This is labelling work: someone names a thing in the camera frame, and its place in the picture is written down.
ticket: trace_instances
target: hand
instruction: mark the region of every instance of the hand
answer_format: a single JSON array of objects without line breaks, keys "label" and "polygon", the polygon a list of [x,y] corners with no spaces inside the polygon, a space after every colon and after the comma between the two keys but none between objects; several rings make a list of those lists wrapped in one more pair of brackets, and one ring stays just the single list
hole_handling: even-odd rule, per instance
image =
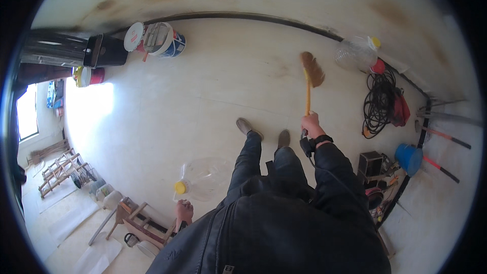
[{"label": "hand", "polygon": [[187,224],[192,222],[194,212],[191,202],[187,200],[179,200],[176,204],[174,212],[176,213],[176,218],[179,221],[185,221]]},{"label": "hand", "polygon": [[320,121],[318,120],[318,113],[310,111],[309,116],[301,118],[301,130],[306,129],[308,136],[316,139],[321,135],[325,135],[325,131],[320,127]]}]

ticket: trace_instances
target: black jacket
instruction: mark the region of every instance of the black jacket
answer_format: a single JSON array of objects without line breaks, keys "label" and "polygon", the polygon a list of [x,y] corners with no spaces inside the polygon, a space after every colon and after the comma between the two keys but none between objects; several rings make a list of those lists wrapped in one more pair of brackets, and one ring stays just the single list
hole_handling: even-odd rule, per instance
[{"label": "black jacket", "polygon": [[253,177],[216,209],[180,231],[147,274],[390,273],[363,187],[332,143],[316,151],[317,190],[283,178]]}]

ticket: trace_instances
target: window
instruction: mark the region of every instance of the window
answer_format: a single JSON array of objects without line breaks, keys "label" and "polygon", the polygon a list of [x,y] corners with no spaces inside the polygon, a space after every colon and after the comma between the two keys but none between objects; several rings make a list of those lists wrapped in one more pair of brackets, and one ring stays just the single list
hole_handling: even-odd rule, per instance
[{"label": "window", "polygon": [[37,84],[28,85],[27,91],[17,100],[20,141],[39,133],[37,127]]}]

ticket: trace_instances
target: jeans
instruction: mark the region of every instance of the jeans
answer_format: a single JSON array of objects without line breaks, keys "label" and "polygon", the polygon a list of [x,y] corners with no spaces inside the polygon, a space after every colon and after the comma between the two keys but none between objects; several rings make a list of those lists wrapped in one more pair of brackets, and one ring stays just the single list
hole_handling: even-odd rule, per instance
[{"label": "jeans", "polygon": [[[260,141],[260,136],[256,132],[250,131],[247,134],[247,140],[235,162],[228,191],[241,186],[253,176],[260,176],[260,153],[262,151]],[[301,161],[292,148],[281,147],[276,150],[274,168],[276,177],[286,177],[303,185],[308,185]]]}]

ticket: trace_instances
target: yellow broom handle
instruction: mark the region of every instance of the yellow broom handle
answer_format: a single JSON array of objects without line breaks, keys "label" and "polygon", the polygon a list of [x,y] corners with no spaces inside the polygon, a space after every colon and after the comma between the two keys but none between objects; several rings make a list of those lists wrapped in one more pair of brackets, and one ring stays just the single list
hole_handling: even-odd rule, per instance
[{"label": "yellow broom handle", "polygon": [[311,109],[311,85],[309,79],[306,78],[306,113],[305,116],[309,116],[309,111]]}]

